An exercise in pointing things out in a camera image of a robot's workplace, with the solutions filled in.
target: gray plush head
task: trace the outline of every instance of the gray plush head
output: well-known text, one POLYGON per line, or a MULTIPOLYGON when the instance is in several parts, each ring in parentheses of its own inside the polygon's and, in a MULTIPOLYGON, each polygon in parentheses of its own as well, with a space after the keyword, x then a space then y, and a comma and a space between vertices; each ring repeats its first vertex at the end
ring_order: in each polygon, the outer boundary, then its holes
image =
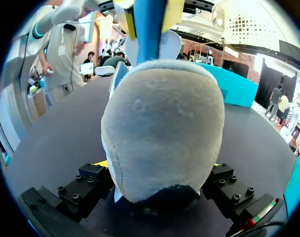
POLYGON ((204 68, 175 60, 139 65, 101 120, 115 185, 134 203, 175 185, 199 192, 218 157, 223 124, 221 91, 204 68))

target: table surface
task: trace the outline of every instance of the table surface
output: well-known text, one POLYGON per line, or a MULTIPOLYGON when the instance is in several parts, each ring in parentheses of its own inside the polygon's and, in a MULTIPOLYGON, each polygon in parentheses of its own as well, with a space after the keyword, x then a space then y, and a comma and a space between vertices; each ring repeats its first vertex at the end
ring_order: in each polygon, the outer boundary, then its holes
MULTIPOLYGON (((98 78, 61 100, 42 116, 19 144, 6 172, 18 197, 30 187, 57 187, 70 183, 87 162, 105 160, 100 120, 106 107, 111 77, 98 78)), ((253 109, 225 105, 225 123, 218 163, 232 166, 235 175, 254 186, 255 197, 270 193, 283 197, 295 156, 275 129, 253 109)), ((286 218, 283 206, 275 220, 286 218)), ((113 204, 113 195, 101 200, 81 224, 115 237, 224 236, 232 225, 212 200, 203 196, 198 206, 166 223, 128 218, 113 204)))

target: bolt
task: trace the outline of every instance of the bolt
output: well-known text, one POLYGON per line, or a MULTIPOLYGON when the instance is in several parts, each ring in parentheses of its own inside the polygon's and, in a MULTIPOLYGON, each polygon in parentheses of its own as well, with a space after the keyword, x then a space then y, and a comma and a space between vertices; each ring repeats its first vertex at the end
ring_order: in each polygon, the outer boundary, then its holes
POLYGON ((37 209, 37 205, 35 205, 34 203, 31 203, 29 205, 30 210, 35 211, 37 209))
POLYGON ((80 199, 81 199, 81 197, 80 197, 80 195, 78 195, 78 194, 73 194, 73 195, 72 195, 72 199, 73 199, 74 202, 79 202, 80 199))
POLYGON ((76 175, 76 180, 77 181, 81 181, 83 179, 83 177, 81 175, 76 175))
POLYGON ((38 201, 41 205, 45 204, 45 202, 46 202, 46 200, 43 197, 39 198, 38 201))
POLYGON ((232 176, 231 176, 231 180, 232 180, 232 181, 236 181, 236 180, 237 180, 237 176, 232 175, 232 176))
POLYGON ((247 190, 247 193, 248 194, 254 193, 254 188, 253 187, 249 187, 248 190, 247 190))
POLYGON ((225 180, 224 179, 219 179, 218 180, 219 184, 224 185, 225 184, 225 180))
POLYGON ((57 188, 57 190, 58 190, 58 192, 60 193, 60 194, 64 194, 66 191, 65 191, 65 188, 63 187, 63 186, 59 186, 58 188, 57 188))
POLYGON ((88 179, 87 182, 88 182, 88 184, 93 184, 94 180, 93 179, 88 179))
POLYGON ((232 196, 232 200, 234 202, 238 202, 241 199, 241 195, 240 194, 235 194, 232 196))

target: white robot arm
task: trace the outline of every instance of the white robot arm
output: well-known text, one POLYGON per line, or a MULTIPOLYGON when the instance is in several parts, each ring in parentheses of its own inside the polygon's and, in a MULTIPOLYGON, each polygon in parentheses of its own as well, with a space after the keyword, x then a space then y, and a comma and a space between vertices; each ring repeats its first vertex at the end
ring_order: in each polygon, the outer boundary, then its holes
POLYGON ((40 39, 53 25, 74 20, 80 15, 84 7, 93 10, 102 8, 102 10, 105 11, 112 9, 113 3, 108 0, 64 0, 59 7, 45 15, 35 24, 32 30, 33 37, 40 39))

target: yellow tape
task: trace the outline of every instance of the yellow tape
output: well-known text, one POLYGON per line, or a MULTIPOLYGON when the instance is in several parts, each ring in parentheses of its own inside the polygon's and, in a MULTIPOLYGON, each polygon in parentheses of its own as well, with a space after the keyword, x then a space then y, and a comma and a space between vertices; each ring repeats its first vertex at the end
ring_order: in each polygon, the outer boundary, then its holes
POLYGON ((113 2, 124 9, 130 8, 134 4, 134 0, 113 0, 113 2))
POLYGON ((133 8, 125 10, 125 12, 126 12, 126 21, 127 21, 128 34, 130 36, 130 39, 135 40, 136 34, 135 34, 135 28, 134 28, 133 15, 132 15, 132 13, 130 13, 131 11, 133 11, 133 8))
POLYGON ((185 0, 168 0, 165 8, 162 32, 167 31, 173 25, 181 22, 185 0))
POLYGON ((125 9, 117 4, 114 4, 114 7, 122 29, 126 32, 131 40, 135 40, 136 33, 133 20, 133 6, 125 9))
POLYGON ((93 164, 93 165, 98 165, 98 164, 99 164, 100 166, 104 166, 104 167, 108 168, 108 163, 107 163, 106 160, 104 160, 104 161, 102 161, 102 162, 95 163, 95 164, 93 164))

